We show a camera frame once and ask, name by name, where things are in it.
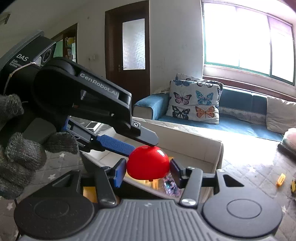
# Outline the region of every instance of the screw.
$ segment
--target screw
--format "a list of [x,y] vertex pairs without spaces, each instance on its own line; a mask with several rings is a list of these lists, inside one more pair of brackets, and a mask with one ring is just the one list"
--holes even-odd
[[181,200],[181,203],[184,206],[194,206],[196,204],[196,201],[191,198],[184,198]]

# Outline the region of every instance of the window frame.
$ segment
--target window frame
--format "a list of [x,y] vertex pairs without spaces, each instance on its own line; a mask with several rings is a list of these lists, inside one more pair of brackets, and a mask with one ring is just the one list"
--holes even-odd
[[[285,24],[288,24],[291,26],[291,29],[292,29],[292,39],[293,39],[293,52],[294,52],[294,71],[293,71],[293,82],[290,82],[288,80],[285,80],[285,79],[282,79],[280,77],[277,77],[277,76],[274,76],[272,75],[272,42],[271,42],[271,38],[270,38],[270,72],[269,74],[265,74],[265,73],[262,73],[262,72],[258,72],[258,71],[255,71],[255,70],[251,70],[251,69],[246,69],[246,68],[241,68],[240,66],[232,66],[232,65],[227,65],[227,64],[220,64],[220,63],[214,63],[214,62],[208,62],[207,61],[207,52],[206,52],[206,38],[205,38],[205,13],[204,13],[204,3],[214,3],[214,4],[223,4],[223,5],[231,5],[231,6],[235,6],[236,8],[240,7],[240,8],[244,8],[244,9],[247,9],[247,10],[250,10],[250,11],[254,11],[254,12],[259,12],[261,14],[264,14],[266,16],[270,16],[272,18],[275,18],[277,20],[280,20],[282,21],[283,23]],[[294,29],[293,29],[293,24],[291,23],[288,23],[278,17],[275,17],[271,14],[267,14],[265,12],[262,12],[262,11],[258,11],[258,10],[255,10],[255,9],[252,9],[252,8],[249,8],[249,7],[244,7],[244,6],[241,6],[241,5],[237,5],[237,4],[231,4],[231,3],[225,3],[225,2],[215,2],[215,1],[202,1],[202,21],[203,21],[203,34],[204,34],[204,53],[205,53],[205,60],[204,60],[204,64],[209,64],[209,65],[216,65],[216,66],[222,66],[222,67],[228,67],[228,68],[232,68],[232,69],[238,69],[238,70],[243,70],[243,71],[247,71],[247,72],[250,72],[250,73],[255,73],[255,74],[259,74],[259,75],[263,75],[263,76],[266,76],[266,77],[269,77],[269,78],[272,78],[272,79],[275,79],[275,80],[279,80],[279,81],[282,81],[284,83],[287,83],[289,85],[292,85],[294,86],[295,85],[295,74],[296,74],[296,51],[295,51],[295,37],[294,37]],[[269,22],[269,18],[267,18],[267,21],[268,21],[268,26],[269,26],[269,31],[270,31],[270,22]]]

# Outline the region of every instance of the brown wooden door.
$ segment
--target brown wooden door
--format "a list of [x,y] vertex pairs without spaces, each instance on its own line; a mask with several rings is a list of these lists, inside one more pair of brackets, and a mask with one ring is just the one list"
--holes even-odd
[[150,94],[149,2],[105,14],[106,77],[132,94],[132,104]]

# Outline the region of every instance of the yellow object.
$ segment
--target yellow object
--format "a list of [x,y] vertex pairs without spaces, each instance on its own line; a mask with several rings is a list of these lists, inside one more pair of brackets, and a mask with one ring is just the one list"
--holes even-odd
[[295,193],[296,191],[296,184],[295,184],[295,179],[291,182],[291,192]]
[[83,187],[83,196],[94,203],[98,203],[96,187]]
[[276,185],[277,185],[278,187],[280,187],[280,186],[283,184],[285,178],[286,178],[286,175],[282,173],[282,174],[280,175],[278,181],[276,182]]

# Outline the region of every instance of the beige pillow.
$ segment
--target beige pillow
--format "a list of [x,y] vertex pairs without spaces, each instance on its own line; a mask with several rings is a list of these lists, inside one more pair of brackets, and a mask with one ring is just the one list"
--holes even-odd
[[266,126],[268,130],[281,134],[296,127],[296,103],[268,96]]

